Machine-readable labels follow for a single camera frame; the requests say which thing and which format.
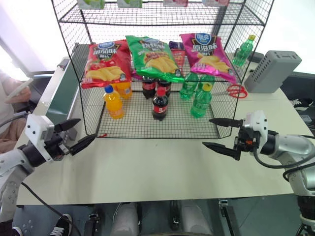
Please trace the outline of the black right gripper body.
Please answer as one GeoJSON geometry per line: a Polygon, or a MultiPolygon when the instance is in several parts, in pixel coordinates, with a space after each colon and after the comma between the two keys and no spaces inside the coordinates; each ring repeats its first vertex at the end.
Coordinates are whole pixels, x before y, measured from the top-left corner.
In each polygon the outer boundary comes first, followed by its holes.
{"type": "Polygon", "coordinates": [[[235,137],[233,148],[238,154],[257,150],[257,131],[241,126],[235,137]]]}

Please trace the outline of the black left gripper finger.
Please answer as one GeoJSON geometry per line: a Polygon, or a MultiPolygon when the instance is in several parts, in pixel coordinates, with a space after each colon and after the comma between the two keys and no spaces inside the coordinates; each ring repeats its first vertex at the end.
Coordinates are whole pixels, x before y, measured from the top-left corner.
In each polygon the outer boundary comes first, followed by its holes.
{"type": "Polygon", "coordinates": [[[82,150],[84,150],[86,147],[89,146],[89,144],[96,138],[96,134],[92,134],[92,135],[87,135],[85,137],[83,137],[82,139],[80,139],[77,144],[73,145],[72,147],[70,147],[69,149],[69,153],[74,156],[77,153],[81,152],[82,150]]]}
{"type": "Polygon", "coordinates": [[[73,128],[77,123],[81,121],[80,118],[70,118],[66,121],[63,121],[59,124],[56,124],[54,127],[55,132],[65,132],[71,128],[73,128]]]}

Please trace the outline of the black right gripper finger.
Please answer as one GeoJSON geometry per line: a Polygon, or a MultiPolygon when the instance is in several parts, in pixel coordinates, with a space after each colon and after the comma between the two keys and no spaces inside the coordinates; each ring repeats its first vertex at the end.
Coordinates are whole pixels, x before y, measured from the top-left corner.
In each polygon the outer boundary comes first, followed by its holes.
{"type": "Polygon", "coordinates": [[[208,149],[213,150],[216,153],[232,157],[233,159],[239,161],[240,160],[240,151],[227,148],[225,145],[212,143],[212,142],[202,142],[202,144],[208,149]]]}
{"type": "Polygon", "coordinates": [[[241,127],[243,124],[243,120],[236,120],[230,118],[213,118],[210,119],[209,122],[223,127],[241,127]]]}

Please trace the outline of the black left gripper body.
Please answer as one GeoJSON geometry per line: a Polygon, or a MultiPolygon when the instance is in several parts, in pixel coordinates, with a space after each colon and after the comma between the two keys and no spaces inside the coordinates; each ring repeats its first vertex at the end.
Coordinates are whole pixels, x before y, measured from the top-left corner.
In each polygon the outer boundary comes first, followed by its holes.
{"type": "Polygon", "coordinates": [[[62,161],[63,157],[69,154],[69,147],[66,145],[66,132],[54,132],[51,139],[45,141],[45,149],[53,161],[62,161]]]}

